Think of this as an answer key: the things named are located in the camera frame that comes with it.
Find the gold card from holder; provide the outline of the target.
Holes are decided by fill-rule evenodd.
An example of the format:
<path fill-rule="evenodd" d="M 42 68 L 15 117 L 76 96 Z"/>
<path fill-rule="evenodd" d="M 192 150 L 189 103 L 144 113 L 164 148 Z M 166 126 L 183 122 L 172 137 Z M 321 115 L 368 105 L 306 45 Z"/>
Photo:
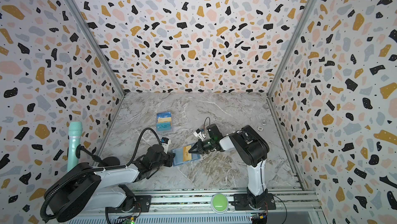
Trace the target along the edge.
<path fill-rule="evenodd" d="M 192 160 L 192 154 L 189 153 L 189 149 L 191 145 L 187 145 L 183 147 L 183 162 L 188 162 Z"/>

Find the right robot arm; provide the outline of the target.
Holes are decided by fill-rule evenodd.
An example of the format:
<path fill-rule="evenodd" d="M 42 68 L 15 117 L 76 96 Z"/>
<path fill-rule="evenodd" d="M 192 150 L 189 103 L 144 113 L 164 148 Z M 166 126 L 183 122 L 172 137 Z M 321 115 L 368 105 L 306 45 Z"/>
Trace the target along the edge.
<path fill-rule="evenodd" d="M 212 151 L 225 152 L 235 149 L 247 165 L 248 186 L 247 202 L 254 209 L 265 206 L 267 187 L 264 182 L 264 167 L 270 150 L 267 142 L 250 126 L 246 125 L 226 136 L 222 135 L 216 124 L 207 126 L 209 139 L 199 137 L 189 149 L 190 154 L 204 155 Z"/>

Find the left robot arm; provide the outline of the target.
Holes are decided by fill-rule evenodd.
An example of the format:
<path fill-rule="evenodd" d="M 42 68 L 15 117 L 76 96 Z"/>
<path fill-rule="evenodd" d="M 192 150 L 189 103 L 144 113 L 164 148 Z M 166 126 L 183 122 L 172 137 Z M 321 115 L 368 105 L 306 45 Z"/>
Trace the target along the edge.
<path fill-rule="evenodd" d="M 171 167 L 174 157 L 155 144 L 129 165 L 92 167 L 79 163 L 45 192 L 40 217 L 44 222 L 55 219 L 63 223 L 99 208 L 142 213 L 148 204 L 140 203 L 128 184 L 151 178 L 161 167 Z"/>

